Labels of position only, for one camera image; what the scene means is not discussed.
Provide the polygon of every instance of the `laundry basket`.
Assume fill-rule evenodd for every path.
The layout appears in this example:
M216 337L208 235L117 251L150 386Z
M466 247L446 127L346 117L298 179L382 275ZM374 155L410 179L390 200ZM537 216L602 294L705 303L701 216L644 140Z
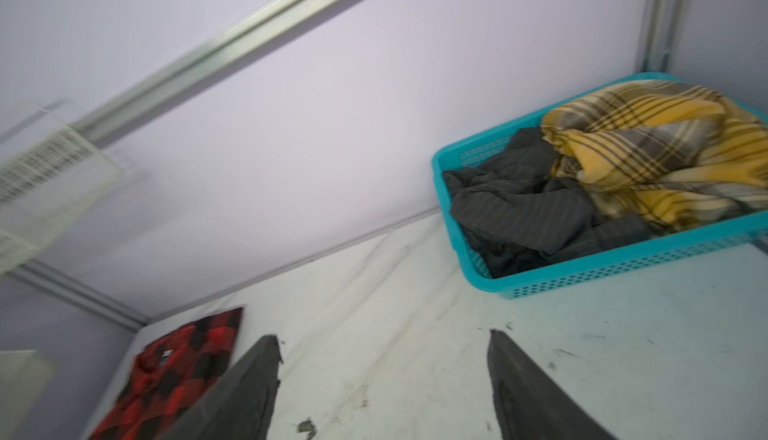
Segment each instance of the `laundry basket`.
M611 82L611 84L631 80L685 82L664 73L645 72L624 77ZM448 235L453 249L458 255L458 262L461 264L462 271L472 285L482 291L503 292L507 298L524 297L533 293L566 287L574 283L591 281L614 273L633 271L649 265L692 257L699 253L717 251L740 243L754 242L759 236L768 232L768 211L765 211L699 227L692 231L671 234L611 251L595 253L572 261L556 263L532 271L516 273L507 277L491 278L485 261L469 247L462 229L451 216L451 196L442 179L442 173L446 170L456 170L480 164L486 158L498 154L504 150L509 139L519 128L540 125L544 114L573 99L564 100L444 147L432 159L435 187L442 214L446 219ZM768 115L749 106L744 106L744 104L739 104L739 106L754 113L763 121L768 121Z

